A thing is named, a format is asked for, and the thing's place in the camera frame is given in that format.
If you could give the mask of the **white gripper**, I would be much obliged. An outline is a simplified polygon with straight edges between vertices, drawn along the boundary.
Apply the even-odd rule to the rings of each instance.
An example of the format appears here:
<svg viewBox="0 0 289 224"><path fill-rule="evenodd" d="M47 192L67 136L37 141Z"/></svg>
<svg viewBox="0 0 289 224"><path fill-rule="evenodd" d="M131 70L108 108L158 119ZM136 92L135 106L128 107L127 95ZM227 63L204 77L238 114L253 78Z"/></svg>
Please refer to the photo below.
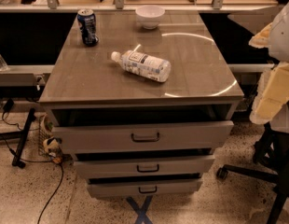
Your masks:
<svg viewBox="0 0 289 224"><path fill-rule="evenodd" d="M268 54L280 61L261 75L249 117L254 124L265 124L289 101L289 2L272 23L250 39L249 45L257 49L268 46Z"/></svg>

